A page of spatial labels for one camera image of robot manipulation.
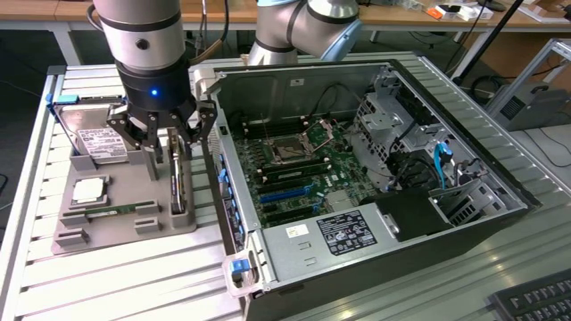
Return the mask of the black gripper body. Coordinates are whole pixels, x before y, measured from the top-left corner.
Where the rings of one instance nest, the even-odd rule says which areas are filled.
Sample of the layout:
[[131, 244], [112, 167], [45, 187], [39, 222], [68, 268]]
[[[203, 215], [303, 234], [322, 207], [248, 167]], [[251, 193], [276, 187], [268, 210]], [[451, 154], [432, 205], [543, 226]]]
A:
[[188, 60], [156, 70], [140, 70], [116, 61], [129, 105], [147, 112], [192, 114], [196, 100], [190, 89]]

